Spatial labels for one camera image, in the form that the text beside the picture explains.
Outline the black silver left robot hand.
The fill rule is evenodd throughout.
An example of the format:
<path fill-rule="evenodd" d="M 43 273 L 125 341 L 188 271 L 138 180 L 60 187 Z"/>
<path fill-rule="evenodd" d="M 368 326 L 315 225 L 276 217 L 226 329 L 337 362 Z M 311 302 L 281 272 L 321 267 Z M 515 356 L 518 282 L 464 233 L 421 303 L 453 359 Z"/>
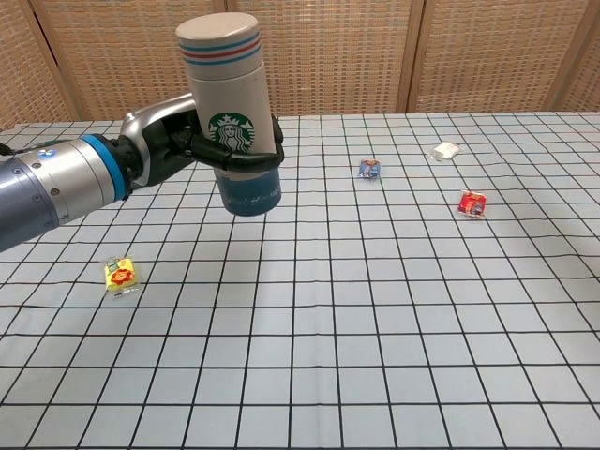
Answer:
<path fill-rule="evenodd" d="M 260 173 L 277 168 L 284 159 L 283 135 L 271 120 L 274 154 L 235 154 L 207 138 L 201 129 L 196 104 L 190 93 L 130 112 L 118 141 L 139 152 L 140 163 L 130 171 L 134 188 L 160 184 L 196 161 L 230 173 Z"/>

